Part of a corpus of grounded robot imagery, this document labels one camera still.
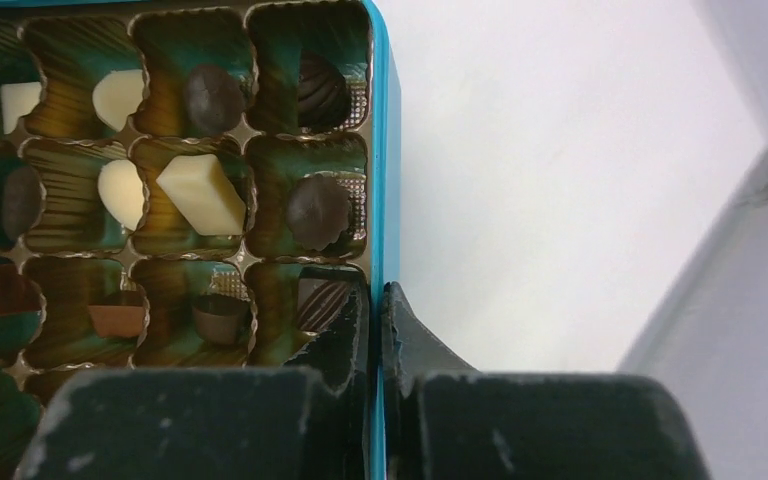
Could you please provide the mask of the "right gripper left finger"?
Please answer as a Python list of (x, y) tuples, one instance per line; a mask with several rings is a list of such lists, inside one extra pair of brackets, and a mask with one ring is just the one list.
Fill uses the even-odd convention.
[(366, 479), (370, 301), (280, 367), (97, 369), (54, 396), (20, 479)]

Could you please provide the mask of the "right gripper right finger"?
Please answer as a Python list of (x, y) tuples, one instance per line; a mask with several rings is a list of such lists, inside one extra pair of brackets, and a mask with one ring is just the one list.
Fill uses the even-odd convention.
[(401, 286), (381, 296), (391, 479), (706, 479), (682, 409), (628, 374), (484, 373), (431, 333)]

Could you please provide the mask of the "teal chocolate box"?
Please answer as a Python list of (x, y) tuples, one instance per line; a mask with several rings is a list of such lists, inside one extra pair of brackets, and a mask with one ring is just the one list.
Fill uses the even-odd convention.
[[(0, 479), (97, 369), (280, 367), (349, 289), (370, 310), (366, 479), (385, 475), (373, 354), (398, 275), (399, 83), (370, 1), (0, 1)], [(157, 184), (215, 154), (247, 207), (199, 235)], [(97, 181), (127, 159), (136, 231)]]

